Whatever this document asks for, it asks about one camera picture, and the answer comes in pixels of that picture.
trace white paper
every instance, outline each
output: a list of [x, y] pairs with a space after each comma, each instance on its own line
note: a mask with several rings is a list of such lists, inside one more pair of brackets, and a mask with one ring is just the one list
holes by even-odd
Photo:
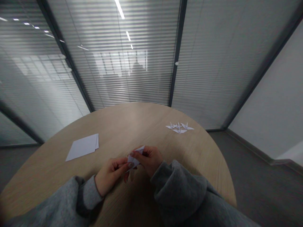
[[97, 139], [96, 139], [96, 150], [99, 148], [99, 133], [95, 134]]
[[173, 128], [175, 128], [177, 125], [172, 125], [171, 123], [170, 123], [170, 125], [167, 125], [166, 127], [167, 128], [169, 128], [169, 129], [173, 129]]
[[93, 153], [99, 148], [99, 134], [94, 134], [73, 142], [65, 161]]
[[[136, 149], [135, 151], [138, 151], [140, 154], [142, 154], [144, 148], [145, 148], [145, 146], [140, 147], [140, 148]], [[140, 164], [140, 162], [137, 159], [135, 159], [134, 157], [132, 157], [130, 155], [128, 156], [127, 162], [132, 162], [134, 164], [134, 166], [132, 167], [132, 169], [135, 168], [137, 165]]]
[[173, 131], [175, 131], [176, 133], [185, 133], [187, 130], [183, 130], [183, 129], [173, 129]]
[[188, 123], [186, 123], [186, 125], [181, 123], [181, 125], [182, 125], [183, 128], [186, 129], [186, 130], [194, 130], [194, 128], [188, 127]]

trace gray sweater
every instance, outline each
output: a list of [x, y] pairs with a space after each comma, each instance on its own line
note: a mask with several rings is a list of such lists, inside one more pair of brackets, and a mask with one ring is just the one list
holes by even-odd
[[[215, 191], [203, 176], [194, 176], [179, 162], [163, 162], [151, 183], [165, 226], [258, 226]], [[73, 177], [51, 197], [5, 226], [88, 226], [91, 210], [103, 198], [94, 176]]]

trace metal frame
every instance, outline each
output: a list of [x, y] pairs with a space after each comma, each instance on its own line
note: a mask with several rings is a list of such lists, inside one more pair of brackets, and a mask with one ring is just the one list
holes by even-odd
[[186, 6], [187, 6], [187, 0], [181, 0], [180, 1], [180, 10], [179, 10], [179, 21], [178, 21], [178, 28], [177, 28], [177, 37], [176, 37], [176, 46], [175, 46], [174, 65], [173, 65], [173, 72], [172, 72], [171, 83], [170, 83], [170, 93], [169, 93], [169, 102], [168, 102], [169, 107], [171, 107], [172, 102], [173, 102], [175, 81], [176, 81], [177, 68], [178, 68], [178, 66], [175, 63], [178, 62], [178, 60], [179, 60], [181, 40], [182, 40], [182, 34], [183, 34], [183, 26], [184, 26], [185, 13], [186, 13]]
[[267, 55], [268, 57], [264, 60], [264, 62], [261, 64], [261, 67], [257, 71], [256, 75], [259, 75], [255, 78], [255, 82], [252, 83], [253, 85], [247, 89], [247, 92], [244, 93], [244, 97], [242, 98], [242, 102], [239, 106], [237, 106], [235, 111], [232, 111], [231, 113], [234, 113], [229, 119], [227, 119], [225, 123], [225, 127], [223, 127], [223, 130], [226, 130], [231, 122], [235, 119], [236, 115], [239, 113], [241, 108], [244, 106], [250, 95], [253, 93], [271, 64], [274, 62], [276, 57], [279, 55], [280, 51], [283, 49], [289, 38], [292, 36], [293, 32], [296, 30], [298, 25], [303, 19], [303, 2], [300, 4], [298, 9], [295, 11], [294, 15], [292, 16], [290, 22], [285, 27], [284, 31], [276, 41], [276, 43], [273, 45], [273, 48]]
[[24, 131], [29, 137], [39, 144], [43, 144], [44, 140], [40, 138], [31, 128], [21, 120], [16, 114], [14, 114], [4, 103], [0, 101], [0, 112], [3, 113], [8, 119], [10, 119], [15, 125], [17, 125], [22, 131]]
[[60, 41], [60, 40], [64, 40], [64, 39], [63, 39], [63, 36], [62, 36], [61, 31], [59, 29], [59, 26], [58, 26], [58, 24], [55, 20], [55, 17], [54, 17], [54, 15], [53, 15], [53, 13], [50, 9], [50, 6], [49, 6], [48, 2], [46, 0], [37, 0], [37, 3], [40, 7], [40, 10], [42, 11], [42, 14], [43, 14], [48, 26], [50, 27], [50, 30], [51, 30], [52, 34], [55, 37], [55, 40], [57, 42], [58, 47], [60, 48], [61, 53], [63, 55], [65, 55], [65, 57], [66, 57], [65, 61], [68, 65], [68, 67], [70, 67], [72, 69], [71, 73], [73, 75], [73, 78], [75, 79], [75, 82], [76, 82], [76, 84], [77, 84], [77, 86], [78, 86], [78, 88], [79, 88], [79, 90], [82, 94], [82, 97], [83, 97], [89, 111], [94, 112], [95, 109], [94, 109], [94, 107], [93, 107], [93, 105], [92, 105], [92, 103], [89, 99], [87, 91], [84, 87], [84, 84], [82, 82], [81, 77], [79, 76], [79, 73], [78, 73], [78, 71], [76, 69], [76, 66], [73, 62], [73, 59], [72, 59], [72, 57], [69, 53], [67, 45], [66, 45], [66, 43], [63, 43], [63, 42]]

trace wooden table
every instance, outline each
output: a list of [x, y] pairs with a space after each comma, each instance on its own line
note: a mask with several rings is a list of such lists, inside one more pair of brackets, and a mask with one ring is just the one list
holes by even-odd
[[[194, 130], [178, 134], [169, 123]], [[65, 162], [73, 141], [99, 133], [100, 148]], [[204, 175], [228, 203], [236, 206], [226, 162], [208, 133], [180, 111], [153, 103], [107, 107], [71, 123], [43, 144], [20, 168], [0, 195], [4, 219], [24, 214], [52, 195], [72, 176], [89, 179], [109, 159], [126, 156], [140, 145], [157, 146], [164, 160], [178, 160], [193, 174]], [[162, 226], [154, 187], [139, 166], [125, 184], [120, 181], [106, 196], [95, 226]]]

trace window blinds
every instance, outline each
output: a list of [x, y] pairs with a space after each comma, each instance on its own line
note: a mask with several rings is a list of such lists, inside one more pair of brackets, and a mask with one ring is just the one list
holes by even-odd
[[35, 143], [37, 142], [0, 113], [0, 147]]
[[188, 0], [172, 107], [224, 127], [299, 3]]
[[168, 105], [179, 1], [48, 3], [95, 109]]
[[46, 141], [89, 110], [37, 2], [1, 3], [0, 17], [0, 100]]

